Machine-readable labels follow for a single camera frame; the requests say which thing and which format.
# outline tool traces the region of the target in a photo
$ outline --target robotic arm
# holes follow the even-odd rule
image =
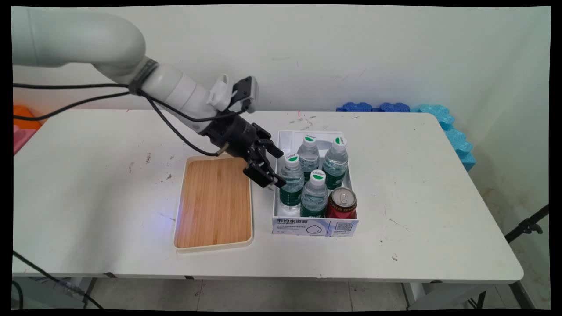
[[[131,22],[106,13],[69,13],[11,7],[12,63],[22,66],[59,67],[69,62],[92,64],[109,79],[129,86],[132,94],[148,93],[195,119],[230,113],[240,102],[252,113],[258,86],[249,76],[232,85],[220,75],[208,91],[177,68],[145,56],[144,37]],[[247,161],[244,174],[261,187],[285,181],[273,172],[266,152],[283,155],[271,134],[240,116],[195,122],[169,110],[182,123],[213,145]]]

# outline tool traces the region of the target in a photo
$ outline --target plastic bottle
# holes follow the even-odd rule
[[[301,217],[324,217],[328,203],[328,188],[326,187],[326,173],[314,170],[310,173],[310,180],[302,189]]]
[[[316,137],[305,135],[302,138],[302,145],[298,148],[298,156],[301,161],[302,171],[305,173],[305,182],[310,178],[310,173],[319,168],[320,153],[316,146]]]
[[[305,175],[299,163],[298,154],[285,156],[285,165],[279,174],[287,182],[279,189],[279,199],[284,206],[297,206],[301,202]]]
[[[322,170],[326,172],[326,186],[333,190],[342,185],[347,171],[347,140],[337,137],[324,157]]]

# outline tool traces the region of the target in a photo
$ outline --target white bottle cap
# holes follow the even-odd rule
[[[316,146],[316,137],[312,135],[305,135],[302,138],[302,144],[305,145],[306,147],[314,147]]]
[[[316,169],[310,173],[310,182],[315,186],[321,186],[326,182],[326,173],[322,170]]]
[[[347,139],[345,137],[336,137],[334,142],[332,143],[332,147],[338,150],[346,149],[347,148]]]
[[[288,156],[285,156],[285,165],[288,167],[294,167],[294,166],[298,166],[298,155],[297,154],[290,154]]]

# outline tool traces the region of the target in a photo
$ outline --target wooden tray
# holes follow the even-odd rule
[[[247,246],[253,239],[246,162],[223,154],[195,156],[185,170],[174,232],[178,252]]]

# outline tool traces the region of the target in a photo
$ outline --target white folding table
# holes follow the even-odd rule
[[[216,150],[166,114],[190,141]],[[253,242],[177,254],[185,161],[198,155],[152,110],[75,109],[14,156],[13,249],[59,277],[316,278],[407,283],[410,309],[445,308],[523,270],[429,114],[256,112],[281,129],[339,130],[349,141],[353,237],[271,233],[273,191],[252,183]],[[38,276],[13,258],[12,274]],[[426,293],[422,283],[442,282]]]

